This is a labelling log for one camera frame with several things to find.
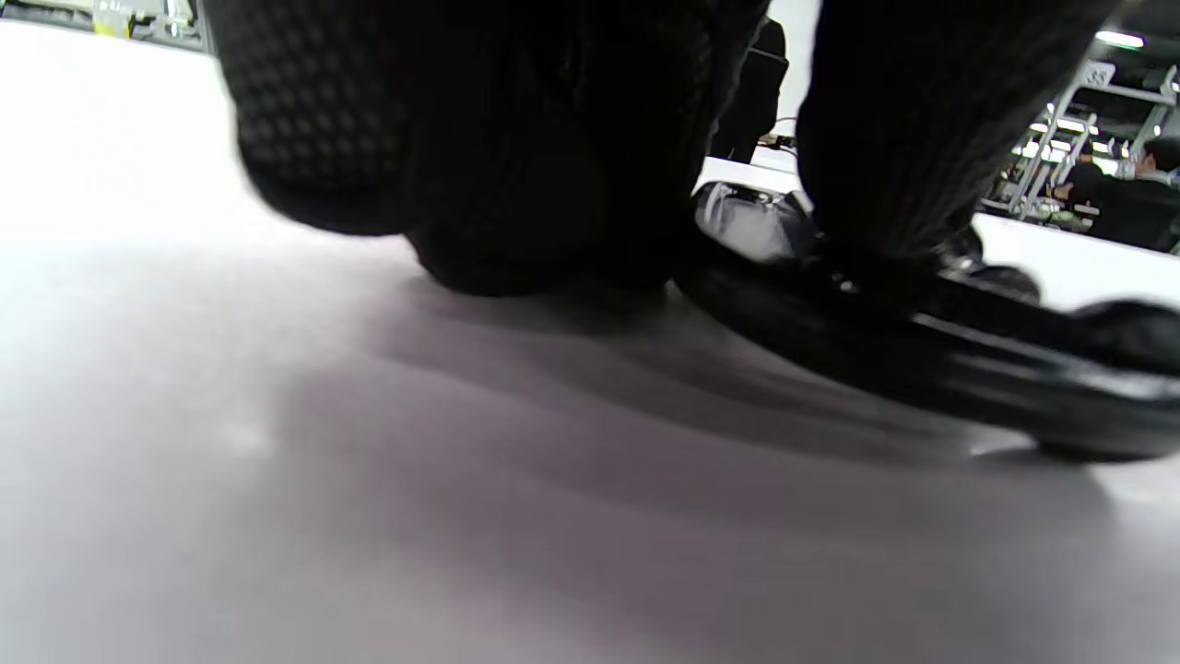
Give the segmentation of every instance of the black object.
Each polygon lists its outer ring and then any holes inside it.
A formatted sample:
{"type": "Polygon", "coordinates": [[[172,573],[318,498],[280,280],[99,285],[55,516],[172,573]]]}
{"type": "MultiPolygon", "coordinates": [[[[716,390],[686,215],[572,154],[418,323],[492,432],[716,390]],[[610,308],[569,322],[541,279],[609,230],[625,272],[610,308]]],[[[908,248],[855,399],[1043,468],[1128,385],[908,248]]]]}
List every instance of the black object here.
{"type": "Polygon", "coordinates": [[[910,406],[1028,433],[1047,454],[1180,452],[1180,315],[1037,305],[1015,268],[891,261],[815,230],[789,195],[706,184],[677,285],[742,336],[910,406]]]}
{"type": "Polygon", "coordinates": [[[1167,251],[1180,226],[1180,191],[1161,182],[1110,179],[1101,186],[1102,213],[1089,235],[1132,246],[1167,251]]]}
{"type": "Polygon", "coordinates": [[[742,63],[738,87],[709,143],[709,155],[750,163],[758,140],[774,131],[779,110],[779,88],[787,75],[787,38],[782,26],[767,20],[742,63]]]}
{"type": "Polygon", "coordinates": [[[1102,171],[1094,162],[1079,162],[1069,171],[1067,184],[1073,184],[1066,202],[1073,205],[1089,204],[1090,206],[1102,206],[1102,185],[1116,182],[1102,171]]]}
{"type": "MultiPolygon", "coordinates": [[[[891,258],[943,244],[970,221],[953,212],[1119,4],[825,0],[795,127],[817,224],[891,258]],[[872,54],[871,74],[854,81],[852,52],[872,54]],[[873,118],[889,131],[848,131],[863,125],[865,99],[891,100],[873,118]],[[861,155],[872,155],[872,175],[853,190],[861,155]]],[[[406,234],[451,288],[510,295],[586,274],[663,287],[691,230],[709,133],[768,5],[204,0],[201,9],[243,165],[267,202],[317,228],[406,234]]]]}

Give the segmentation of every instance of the gloved hand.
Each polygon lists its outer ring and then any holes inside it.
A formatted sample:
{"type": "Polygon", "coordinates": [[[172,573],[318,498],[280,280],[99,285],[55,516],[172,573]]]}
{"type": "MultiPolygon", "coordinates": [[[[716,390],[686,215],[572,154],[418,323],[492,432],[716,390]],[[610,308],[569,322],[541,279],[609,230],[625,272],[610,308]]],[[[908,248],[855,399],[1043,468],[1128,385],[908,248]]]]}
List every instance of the gloved hand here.
{"type": "Polygon", "coordinates": [[[288,216],[405,232],[486,295],[662,285],[766,0],[209,0],[242,159],[288,216]]]}
{"type": "MultiPolygon", "coordinates": [[[[1116,4],[827,0],[798,127],[815,223],[856,251],[930,262],[1116,4]]],[[[341,232],[405,232],[442,283],[507,295],[671,275],[766,7],[208,0],[206,18],[268,202],[341,232]]]]}

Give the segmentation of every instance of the textured fabric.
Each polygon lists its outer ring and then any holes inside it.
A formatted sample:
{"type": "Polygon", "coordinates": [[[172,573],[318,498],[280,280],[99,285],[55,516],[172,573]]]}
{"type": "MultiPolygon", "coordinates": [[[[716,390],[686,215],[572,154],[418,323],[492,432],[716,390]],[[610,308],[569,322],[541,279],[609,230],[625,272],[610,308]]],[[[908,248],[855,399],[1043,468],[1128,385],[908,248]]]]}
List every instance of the textured fabric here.
{"type": "Polygon", "coordinates": [[[268,202],[407,232],[450,285],[514,294],[588,269],[668,278],[765,5],[209,0],[206,14],[268,202]]]}
{"type": "MultiPolygon", "coordinates": [[[[818,223],[893,257],[961,229],[1114,4],[828,0],[799,129],[818,223]]],[[[496,295],[671,275],[766,5],[208,0],[206,18],[270,204],[406,232],[440,281],[496,295]]]]}
{"type": "Polygon", "coordinates": [[[798,125],[817,223],[899,258],[969,223],[951,216],[979,196],[1117,4],[825,2],[798,125]],[[840,177],[850,163],[872,177],[840,177]]]}

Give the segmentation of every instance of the fluorescent light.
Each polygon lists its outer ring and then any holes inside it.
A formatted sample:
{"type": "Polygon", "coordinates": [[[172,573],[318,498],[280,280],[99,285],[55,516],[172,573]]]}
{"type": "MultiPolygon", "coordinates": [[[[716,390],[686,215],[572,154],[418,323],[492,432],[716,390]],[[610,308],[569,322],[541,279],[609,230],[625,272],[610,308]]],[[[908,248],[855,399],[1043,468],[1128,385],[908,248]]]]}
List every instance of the fluorescent light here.
{"type": "Polygon", "coordinates": [[[1107,175],[1115,175],[1119,172],[1119,162],[1114,159],[1108,159],[1104,157],[1094,157],[1094,165],[1102,169],[1102,172],[1107,175]]]}
{"type": "Polygon", "coordinates": [[[1143,38],[1135,37],[1134,34],[1123,34],[1121,32],[1112,32],[1109,29],[1103,29],[1102,32],[1094,35],[1099,41],[1104,41],[1112,46],[1122,46],[1123,48],[1142,48],[1143,38]]]}

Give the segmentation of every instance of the ceiling light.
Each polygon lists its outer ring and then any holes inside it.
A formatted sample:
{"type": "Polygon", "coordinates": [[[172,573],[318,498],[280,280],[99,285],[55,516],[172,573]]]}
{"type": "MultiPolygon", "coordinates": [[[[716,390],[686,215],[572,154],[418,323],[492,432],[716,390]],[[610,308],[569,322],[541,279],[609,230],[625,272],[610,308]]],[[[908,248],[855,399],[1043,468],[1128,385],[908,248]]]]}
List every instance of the ceiling light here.
{"type": "Polygon", "coordinates": [[[1143,38],[1135,37],[1134,34],[1123,34],[1121,32],[1112,32],[1109,29],[1103,29],[1102,32],[1094,35],[1099,41],[1104,41],[1112,46],[1120,46],[1122,48],[1142,48],[1143,38]]]}

